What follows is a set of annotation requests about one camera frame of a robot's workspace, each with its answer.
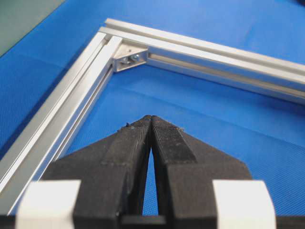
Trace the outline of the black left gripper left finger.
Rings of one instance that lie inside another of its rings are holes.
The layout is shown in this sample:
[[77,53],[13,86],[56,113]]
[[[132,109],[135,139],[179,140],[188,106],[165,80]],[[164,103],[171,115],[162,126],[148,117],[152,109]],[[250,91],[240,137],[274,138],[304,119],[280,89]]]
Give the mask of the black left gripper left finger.
[[60,158],[42,180],[81,181],[73,210],[77,229],[117,229],[123,214],[140,215],[151,150],[151,116]]

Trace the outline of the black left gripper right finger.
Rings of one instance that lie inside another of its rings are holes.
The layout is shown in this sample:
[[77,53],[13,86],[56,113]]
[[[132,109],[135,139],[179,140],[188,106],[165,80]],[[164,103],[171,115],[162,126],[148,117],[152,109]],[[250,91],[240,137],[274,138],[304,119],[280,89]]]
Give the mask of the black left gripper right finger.
[[251,180],[248,167],[158,116],[151,137],[159,214],[174,229],[215,229],[212,180]]

